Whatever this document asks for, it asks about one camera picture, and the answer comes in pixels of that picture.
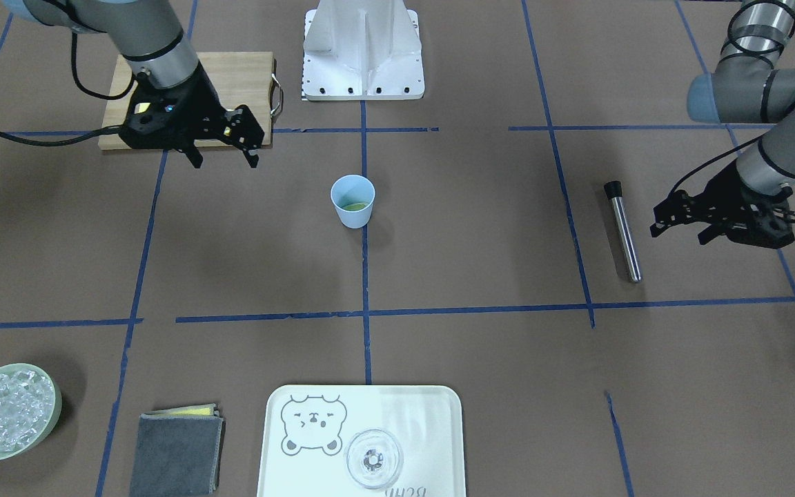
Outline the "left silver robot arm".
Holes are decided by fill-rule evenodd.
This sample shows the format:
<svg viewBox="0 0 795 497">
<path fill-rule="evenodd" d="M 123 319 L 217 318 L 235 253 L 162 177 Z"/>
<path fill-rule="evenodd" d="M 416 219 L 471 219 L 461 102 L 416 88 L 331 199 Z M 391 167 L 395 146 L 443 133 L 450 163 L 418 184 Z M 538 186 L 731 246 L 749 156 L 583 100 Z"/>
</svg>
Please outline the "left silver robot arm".
<svg viewBox="0 0 795 497">
<path fill-rule="evenodd" d="M 729 150 L 731 163 L 691 195 L 679 184 L 654 207 L 651 235 L 703 223 L 698 242 L 781 249 L 795 240 L 795 1 L 745 1 L 727 26 L 713 72 L 691 82 L 687 112 L 697 122 L 769 124 Z"/>
</svg>

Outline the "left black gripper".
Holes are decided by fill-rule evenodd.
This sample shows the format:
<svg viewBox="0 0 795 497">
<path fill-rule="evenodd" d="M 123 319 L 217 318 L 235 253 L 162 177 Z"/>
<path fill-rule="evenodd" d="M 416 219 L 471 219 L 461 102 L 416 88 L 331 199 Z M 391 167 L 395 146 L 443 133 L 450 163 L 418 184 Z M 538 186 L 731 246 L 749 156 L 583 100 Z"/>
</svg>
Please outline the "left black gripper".
<svg viewBox="0 0 795 497">
<path fill-rule="evenodd" d="M 698 233 L 701 246 L 725 236 L 738 244 L 781 249 L 795 242 L 795 211 L 788 202 L 792 194 L 788 184 L 780 185 L 776 195 L 748 188 L 732 163 L 698 195 L 685 190 L 669 193 L 654 207 L 650 235 L 657 238 L 673 226 L 702 222 L 707 228 Z"/>
</svg>

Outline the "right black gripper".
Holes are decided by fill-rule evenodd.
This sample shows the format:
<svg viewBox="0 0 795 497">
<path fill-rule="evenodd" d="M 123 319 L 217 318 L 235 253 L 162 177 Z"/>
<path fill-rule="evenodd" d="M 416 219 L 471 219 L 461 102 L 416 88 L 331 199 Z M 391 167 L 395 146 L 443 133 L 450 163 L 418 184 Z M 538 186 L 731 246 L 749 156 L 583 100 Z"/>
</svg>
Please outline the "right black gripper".
<svg viewBox="0 0 795 497">
<path fill-rule="evenodd" d="M 216 139 L 241 150 L 251 168 L 258 166 L 258 150 L 265 138 L 261 124 L 246 105 L 226 110 L 202 65 L 171 88 L 155 87 L 144 73 L 136 81 L 120 130 L 128 147 L 176 150 L 201 169 L 203 155 L 195 142 Z"/>
</svg>

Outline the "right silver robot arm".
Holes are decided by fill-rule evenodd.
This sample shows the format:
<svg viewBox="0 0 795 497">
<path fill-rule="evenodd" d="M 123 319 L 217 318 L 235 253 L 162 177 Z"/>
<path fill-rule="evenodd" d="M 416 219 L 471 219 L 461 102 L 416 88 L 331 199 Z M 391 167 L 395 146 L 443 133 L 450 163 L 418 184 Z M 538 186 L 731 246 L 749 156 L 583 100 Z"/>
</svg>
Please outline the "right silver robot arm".
<svg viewBox="0 0 795 497">
<path fill-rule="evenodd" d="M 196 142 L 214 139 L 259 163 L 264 132 L 246 105 L 228 110 L 167 1 L 7 1 L 19 18 L 64 26 L 74 35 L 104 32 L 137 83 L 120 140 L 133 150 L 176 150 L 199 168 Z"/>
</svg>

